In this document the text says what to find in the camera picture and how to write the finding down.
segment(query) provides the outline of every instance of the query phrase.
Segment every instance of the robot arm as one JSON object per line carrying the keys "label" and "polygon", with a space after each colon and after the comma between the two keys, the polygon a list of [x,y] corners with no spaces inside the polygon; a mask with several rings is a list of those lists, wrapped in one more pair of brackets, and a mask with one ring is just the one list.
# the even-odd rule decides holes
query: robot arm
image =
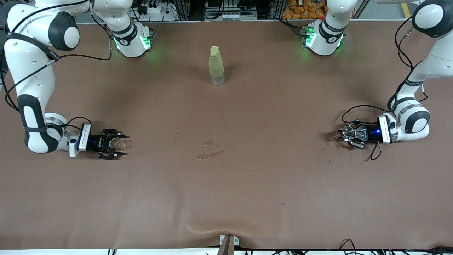
{"label": "robot arm", "polygon": [[415,93],[428,78],[453,77],[452,8],[451,0],[426,0],[418,6],[412,19],[413,27],[432,38],[438,38],[430,53],[415,66],[390,98],[387,107],[392,114],[379,116],[378,124],[374,125],[362,125],[359,121],[351,123],[338,132],[336,139],[363,148],[367,142],[389,144],[421,139],[428,135],[430,113],[415,99]]}
{"label": "robot arm", "polygon": [[91,149],[100,153],[99,158],[112,159],[121,153],[111,150],[111,141],[115,138],[126,138],[116,130],[105,129],[101,136],[95,136],[90,135],[91,125],[85,124],[81,133],[69,132],[64,126],[67,120],[63,116],[56,113],[44,114],[55,88],[51,63],[59,60],[59,56],[48,47],[59,50],[76,48],[80,34],[71,14],[86,12],[90,8],[108,20],[107,25],[112,27],[116,40],[120,41],[118,48],[127,57],[139,56],[150,48],[150,45],[142,43],[146,31],[149,34],[149,28],[140,23],[132,23],[127,16],[126,9],[132,4],[131,0],[96,1],[92,6],[86,1],[52,8],[31,15],[25,22],[20,23],[23,18],[36,11],[61,5],[63,2],[67,3],[62,0],[37,0],[36,6],[11,3],[2,8],[5,30],[9,32],[4,53],[11,76],[17,84],[15,88],[25,131],[25,145],[36,153],[69,150],[72,157],[79,151]]}
{"label": "robot arm", "polygon": [[351,20],[352,11],[359,0],[329,0],[328,11],[324,19],[316,20],[309,24],[309,30],[304,39],[306,48],[322,56],[332,54],[343,38],[343,32]]}

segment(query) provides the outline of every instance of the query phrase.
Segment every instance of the bottle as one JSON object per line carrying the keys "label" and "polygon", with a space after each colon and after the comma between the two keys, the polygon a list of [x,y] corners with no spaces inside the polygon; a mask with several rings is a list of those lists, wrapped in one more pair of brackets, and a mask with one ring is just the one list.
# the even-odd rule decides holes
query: bottle
{"label": "bottle", "polygon": [[209,73],[214,85],[222,85],[225,82],[225,70],[219,46],[211,46],[209,50]]}

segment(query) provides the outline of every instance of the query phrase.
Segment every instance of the black cable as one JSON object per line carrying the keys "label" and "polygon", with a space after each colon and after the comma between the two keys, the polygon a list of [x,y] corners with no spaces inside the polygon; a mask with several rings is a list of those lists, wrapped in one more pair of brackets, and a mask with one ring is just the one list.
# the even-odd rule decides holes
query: black cable
{"label": "black cable", "polygon": [[404,61],[403,58],[401,57],[401,51],[402,51],[402,50],[400,50],[400,49],[401,49],[401,43],[402,43],[402,42],[403,42],[403,39],[401,38],[400,42],[399,42],[398,45],[397,45],[397,48],[398,48],[398,57],[400,58],[401,62],[403,62],[404,65],[406,65],[406,66],[409,67],[409,68],[412,68],[412,67],[410,66],[410,64],[409,64],[409,63],[406,63],[406,61]]}
{"label": "black cable", "polygon": [[283,19],[280,19],[280,18],[272,18],[273,20],[278,20],[280,21],[281,23],[285,24],[286,26],[289,26],[289,27],[292,27],[292,28],[297,28],[297,29],[302,29],[302,26],[296,26],[296,25],[293,25],[293,24],[290,24],[288,20],[283,20]]}
{"label": "black cable", "polygon": [[[348,114],[348,112],[350,112],[351,110],[355,109],[355,108],[358,108],[358,107],[371,107],[371,108],[376,108],[378,110],[381,110],[381,111],[384,111],[384,112],[390,112],[389,110],[385,110],[385,109],[382,109],[380,107],[377,107],[377,106],[374,106],[374,105],[369,105],[369,104],[360,104],[360,105],[356,105],[354,107],[351,107],[349,108],[349,110],[345,111],[345,113],[343,113],[343,115],[341,116],[341,121],[343,121],[344,123],[355,123],[355,121],[345,121],[344,120],[344,116],[346,116],[346,114]],[[360,123],[362,124],[377,124],[378,122],[363,122],[363,121],[360,121]]]}
{"label": "black cable", "polygon": [[409,17],[408,19],[406,19],[406,20],[400,25],[400,27],[396,30],[394,40],[395,40],[395,45],[396,45],[396,47],[397,47],[397,49],[398,49],[398,55],[401,53],[401,54],[408,60],[409,63],[407,64],[407,63],[406,63],[405,61],[403,61],[403,59],[400,57],[401,61],[402,61],[405,65],[407,65],[408,67],[410,67],[410,69],[411,69],[411,71],[412,71],[412,69],[414,68],[414,66],[413,66],[413,64],[412,64],[412,61],[411,61],[411,60],[409,59],[409,57],[404,53],[404,51],[401,50],[400,44],[398,44],[398,40],[396,39],[396,37],[398,36],[398,32],[401,30],[401,28],[402,28],[402,27],[403,27],[403,26],[404,26],[411,18],[412,18],[412,16]]}
{"label": "black cable", "polygon": [[97,59],[97,60],[107,61],[107,60],[110,60],[112,58],[112,53],[110,53],[110,56],[108,58],[106,58],[106,59],[101,59],[101,58],[98,58],[98,57],[92,57],[92,56],[87,56],[87,55],[82,55],[82,54],[67,54],[67,55],[61,56],[60,58],[65,58],[65,57],[84,57],[84,58],[89,58],[89,59]]}
{"label": "black cable", "polygon": [[80,127],[76,127],[76,126],[73,126],[73,125],[65,125],[65,127],[72,127],[72,128],[76,128],[76,129],[82,131],[82,129]]}
{"label": "black cable", "polygon": [[80,4],[83,4],[83,3],[88,2],[88,1],[89,1],[89,0],[84,0],[84,1],[76,2],[76,3],[71,3],[71,4],[62,4],[62,5],[49,6],[49,7],[40,9],[40,10],[38,10],[38,11],[32,12],[32,13],[30,13],[29,15],[25,16],[21,21],[19,21],[19,23],[17,23],[17,25],[13,28],[13,30],[11,30],[11,33],[15,32],[15,31],[17,30],[17,28],[18,28],[24,21],[26,21],[28,18],[30,18],[31,16],[33,16],[33,15],[35,15],[35,14],[37,14],[37,13],[40,13],[40,12],[43,12],[43,11],[47,11],[47,10],[50,10],[50,9],[54,9],[54,8],[60,8],[60,7],[71,6],[71,5],[80,5]]}
{"label": "black cable", "polygon": [[79,117],[74,117],[74,118],[70,119],[68,122],[66,122],[66,124],[63,124],[63,125],[61,125],[60,127],[61,127],[61,128],[64,128],[64,127],[74,127],[74,126],[72,126],[72,125],[69,125],[69,123],[71,123],[73,120],[78,119],[78,118],[85,119],[85,120],[88,121],[88,123],[91,124],[91,120],[89,120],[88,118],[80,117],[80,116],[79,116]]}
{"label": "black cable", "polygon": [[[379,155],[377,155],[375,158],[373,158],[373,155],[374,155],[374,151],[376,150],[376,148],[379,148]],[[374,149],[373,151],[371,152],[371,155],[370,155],[370,160],[371,161],[375,161],[376,159],[378,159],[382,154],[382,149],[381,149],[381,145],[379,144],[379,142],[376,142],[376,145],[374,146]]]}
{"label": "black cable", "polygon": [[221,5],[219,5],[219,11],[217,12],[217,14],[213,18],[208,18],[205,16],[204,18],[206,20],[215,20],[215,19],[219,18],[220,16],[222,16],[223,11],[225,10],[225,2],[223,2],[223,0],[219,0],[219,1],[221,2]]}
{"label": "black cable", "polygon": [[135,20],[138,21],[139,18],[137,17],[137,14],[135,13],[135,9],[134,9],[134,8],[131,8],[131,9],[132,9],[132,11],[134,12]]}
{"label": "black cable", "polygon": [[350,255],[350,254],[365,255],[365,254],[363,254],[363,253],[356,252],[356,251],[352,251],[352,252],[345,253],[345,255]]}
{"label": "black cable", "polygon": [[[54,62],[54,61],[49,62],[47,65],[45,65],[45,66],[39,68],[38,70],[32,72],[32,73],[29,74],[29,75],[27,75],[25,78],[23,78],[22,80],[18,81],[16,84],[14,84],[14,86],[12,86],[10,89],[8,89],[8,91],[6,91],[6,94],[5,94],[5,101],[7,102],[7,104],[8,104],[9,106],[11,106],[11,105],[8,103],[8,98],[10,97],[10,92],[11,92],[17,85],[21,84],[21,83],[22,83],[23,81],[25,81],[26,79],[28,79],[28,78],[30,78],[31,76],[33,76],[33,75],[37,74],[38,72],[42,71],[44,68],[50,66],[50,64],[51,64],[52,62]],[[17,107],[16,107],[16,108],[14,108],[13,106],[11,106],[11,107],[12,107],[14,110],[16,110],[16,111],[19,111],[19,109],[18,109]]]}
{"label": "black cable", "polygon": [[356,252],[356,246],[354,245],[354,242],[353,242],[351,239],[345,239],[345,240],[343,240],[342,244],[340,245],[340,248],[338,248],[338,249],[343,248],[343,246],[344,246],[346,243],[348,243],[348,242],[351,243],[352,248],[354,249],[354,252]]}
{"label": "black cable", "polygon": [[427,94],[426,94],[425,92],[422,92],[422,93],[423,93],[423,95],[425,96],[425,98],[424,98],[424,99],[422,99],[422,100],[419,100],[419,102],[422,102],[422,101],[424,101],[424,100],[428,99],[428,95],[427,95]]}
{"label": "black cable", "polygon": [[300,36],[300,37],[307,37],[306,35],[303,35],[303,34],[299,34],[295,29],[302,29],[302,26],[296,26],[296,25],[292,25],[289,23],[288,20],[283,20],[283,19],[279,19],[279,18],[273,18],[273,20],[278,20],[280,21],[281,23],[283,23],[284,25],[288,26],[291,31],[293,33],[295,33],[296,35]]}
{"label": "black cable", "polygon": [[116,254],[116,250],[117,250],[117,249],[109,249],[109,250],[107,251],[107,255],[110,255],[110,250],[112,250],[112,254],[111,254],[111,255],[115,255],[115,254]]}
{"label": "black cable", "polygon": [[177,13],[178,15],[183,16],[185,19],[186,19],[186,18],[189,18],[189,19],[191,18],[191,16],[187,16],[187,15],[181,14],[181,13],[178,11],[177,8],[173,7],[173,5],[171,5],[171,3],[167,2],[167,4],[169,4],[169,5],[171,6],[171,9],[173,9],[174,11],[176,11],[176,13]]}
{"label": "black cable", "polygon": [[107,36],[109,38],[113,37],[113,34],[110,35],[110,33],[107,31],[107,29],[103,25],[101,25],[99,22],[97,22],[97,20],[93,16],[93,14],[91,14],[91,18],[94,20],[94,22],[96,22],[96,24],[98,24],[107,33]]}
{"label": "black cable", "polygon": [[[0,74],[0,78],[1,78],[2,86],[3,86],[3,90],[5,91],[5,94],[6,94],[6,93],[8,93],[8,89],[7,89],[6,84],[5,84],[5,77],[3,75],[3,67],[2,67],[2,64],[1,64],[1,60],[3,59],[3,54],[4,53],[5,53],[5,50],[2,49],[1,54],[0,54],[0,70],[2,70],[2,72]],[[16,111],[19,111],[19,108],[17,108],[16,104],[13,102],[13,99],[11,98],[11,96],[9,94],[6,97],[5,101],[11,108],[13,108]]]}

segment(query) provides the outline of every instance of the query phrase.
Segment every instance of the green led light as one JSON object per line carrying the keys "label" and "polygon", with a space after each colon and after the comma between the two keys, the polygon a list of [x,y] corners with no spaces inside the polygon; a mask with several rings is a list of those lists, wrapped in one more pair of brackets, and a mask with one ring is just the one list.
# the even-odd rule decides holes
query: green led light
{"label": "green led light", "polygon": [[343,39],[343,35],[341,35],[340,39],[338,40],[337,48],[340,47],[341,39]]}
{"label": "green led light", "polygon": [[149,43],[149,39],[148,38],[143,38],[143,37],[140,36],[140,41],[142,42],[143,47],[145,47],[146,49],[149,49],[150,43]]}
{"label": "green led light", "polygon": [[117,48],[118,50],[120,50],[120,46],[118,45],[118,41],[116,40],[116,38],[115,38],[115,37],[113,37],[113,40],[115,41],[115,44],[116,44],[116,48]]}
{"label": "green led light", "polygon": [[313,46],[313,42],[314,42],[315,38],[316,38],[316,33],[313,32],[313,33],[311,34],[311,36],[309,36],[309,37],[307,38],[307,44],[306,44],[306,46],[307,46],[307,47]]}

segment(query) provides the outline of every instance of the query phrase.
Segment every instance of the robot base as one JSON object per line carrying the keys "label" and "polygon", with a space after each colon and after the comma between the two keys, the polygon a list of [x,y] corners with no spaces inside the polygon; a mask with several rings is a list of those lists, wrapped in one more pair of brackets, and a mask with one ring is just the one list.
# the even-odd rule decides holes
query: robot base
{"label": "robot base", "polygon": [[140,28],[140,36],[137,36],[132,42],[131,46],[121,45],[115,38],[116,48],[118,52],[124,54],[128,58],[136,58],[141,56],[145,52],[151,52],[153,46],[154,31],[148,26],[142,25],[141,23],[135,22],[137,27]]}
{"label": "robot base", "polygon": [[329,56],[334,53],[338,47],[340,47],[343,35],[340,39],[338,39],[338,42],[328,43],[323,37],[320,36],[319,24],[321,22],[321,20],[316,20],[313,23],[307,25],[307,27],[304,27],[302,35],[307,35],[307,37],[302,38],[302,45],[304,49],[311,49],[318,55]]}

